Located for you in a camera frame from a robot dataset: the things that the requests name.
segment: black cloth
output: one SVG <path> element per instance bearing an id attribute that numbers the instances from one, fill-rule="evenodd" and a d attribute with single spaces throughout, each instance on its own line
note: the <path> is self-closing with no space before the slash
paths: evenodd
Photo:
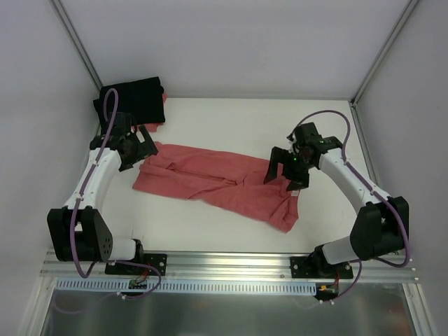
<path id="1" fill-rule="evenodd" d="M 101 126 L 105 126 L 103 105 L 104 97 L 110 88 L 118 92 L 118 112 L 131 113 L 137 124 L 164 123 L 163 87 L 158 77 L 136 80 L 128 83 L 118 83 L 104 86 L 99 92 L 99 98 L 93 101 Z M 107 114 L 113 110 L 114 94 L 107 101 Z"/>

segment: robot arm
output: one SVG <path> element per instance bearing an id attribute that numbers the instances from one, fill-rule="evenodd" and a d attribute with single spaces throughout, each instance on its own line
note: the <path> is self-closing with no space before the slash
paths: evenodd
<path id="1" fill-rule="evenodd" d="M 288 190 L 300 190 L 309 185 L 308 170 L 315 167 L 326 173 L 349 199 L 357 218 L 349 236 L 317 246 L 312 253 L 313 266 L 322 273 L 335 265 L 352 260 L 369 260 L 399 251 L 404 247 L 396 217 L 373 195 L 375 191 L 395 208 L 409 234 L 409 206 L 402 197 L 392 198 L 369 178 L 367 186 L 347 167 L 349 158 L 343 155 L 343 145 L 335 137 L 323 138 L 314 123 L 297 126 L 288 136 L 290 150 L 274 147 L 265 183 L 277 177 L 277 165 L 290 184 Z"/>
<path id="2" fill-rule="evenodd" d="M 139 128 L 143 136 L 143 141 L 140 141 L 137 133 L 131 132 L 131 124 L 130 114 L 116 114 L 101 156 L 99 157 L 99 152 L 106 136 L 105 129 L 90 143 L 87 166 L 72 196 L 61 209 L 51 209 L 48 213 L 48 227 L 58 260 L 74 260 L 70 242 L 70 224 L 74 211 L 75 244 L 80 261 L 140 262 L 143 258 L 140 241 L 114 237 L 101 216 L 103 201 L 113 176 L 131 168 L 134 163 L 157 154 L 157 148 L 146 128 Z"/>

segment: pink cloth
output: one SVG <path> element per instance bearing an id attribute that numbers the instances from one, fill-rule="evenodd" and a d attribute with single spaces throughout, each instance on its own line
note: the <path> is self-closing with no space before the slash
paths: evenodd
<path id="1" fill-rule="evenodd" d="M 298 219 L 298 196 L 284 177 L 263 184 L 269 161 L 229 152 L 155 143 L 159 153 L 140 166 L 133 188 L 204 200 L 288 232 Z"/>

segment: purple cable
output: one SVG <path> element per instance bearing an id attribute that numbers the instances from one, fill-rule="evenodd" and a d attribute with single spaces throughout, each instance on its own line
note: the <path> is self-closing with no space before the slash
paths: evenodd
<path id="1" fill-rule="evenodd" d="M 109 137 L 111 135 L 111 130 L 113 126 L 113 121 L 115 120 L 115 115 L 117 113 L 118 109 L 118 92 L 117 90 L 111 88 L 107 91 L 106 96 L 104 97 L 104 105 L 106 105 L 106 101 L 109 98 L 110 93 L 113 92 L 115 95 L 115 104 L 113 105 L 113 111 L 111 116 L 111 121 L 109 122 L 109 126 L 107 127 L 106 135 L 104 136 L 103 142 L 101 144 L 101 147 L 99 148 L 98 155 L 95 158 L 95 161 L 98 163 L 99 159 L 101 158 L 101 155 L 103 154 L 103 151 L 106 147 L 107 141 L 109 140 Z M 81 265 L 79 263 L 78 253 L 76 252 L 76 241 L 75 241 L 75 226 L 76 226 L 76 214 L 78 213 L 79 205 L 81 204 L 82 197 L 84 196 L 84 190 L 87 187 L 87 184 L 89 183 L 90 177 L 93 174 L 93 171 L 96 168 L 95 162 L 92 164 L 91 168 L 89 169 L 89 172 L 84 178 L 83 184 L 81 184 L 81 187 L 79 189 L 79 197 L 76 198 L 75 205 L 73 207 L 73 211 L 71 212 L 71 219 L 70 219 L 70 246 L 71 246 L 71 255 L 73 257 L 73 262 L 75 264 L 76 270 L 78 271 L 78 274 L 81 278 L 88 278 L 90 276 L 90 273 L 92 272 L 93 267 L 95 266 L 95 262 L 92 262 L 92 264 L 89 266 L 89 269 L 86 273 L 84 273 L 83 269 L 81 268 Z"/>
<path id="2" fill-rule="evenodd" d="M 104 121 L 107 122 L 107 99 L 108 97 L 109 91 L 106 93 L 106 96 L 104 97 L 104 101 L 103 101 L 103 115 L 104 115 Z"/>
<path id="3" fill-rule="evenodd" d="M 358 273 L 356 275 L 356 278 L 353 280 L 353 282 L 350 284 L 350 286 L 346 290 L 344 290 L 337 297 L 332 299 L 332 301 L 340 299 L 342 296 L 346 295 L 358 283 L 359 278 L 361 278 L 361 272 L 363 271 L 363 263 L 359 260 L 358 264 L 359 264 L 359 269 L 358 269 Z"/>
<path id="4" fill-rule="evenodd" d="M 305 118 L 301 119 L 301 121 L 299 121 L 299 123 L 297 124 L 296 127 L 301 126 L 301 124 L 303 124 L 303 122 L 306 119 L 310 119 L 311 117 L 317 116 L 318 114 L 322 114 L 322 113 L 334 113 L 334 114 L 337 114 L 337 115 L 343 117 L 343 119 L 345 120 L 345 123 L 347 125 L 347 133 L 345 134 L 344 141 L 342 142 L 342 159 L 344 161 L 346 161 L 347 160 L 347 156 L 346 156 L 346 153 L 345 153 L 346 152 L 345 148 L 347 147 L 347 141 L 349 140 L 349 137 L 350 137 L 351 127 L 350 127 L 349 119 L 342 112 L 335 111 L 335 110 L 322 110 L 322 111 L 313 112 L 313 113 L 307 115 Z"/>

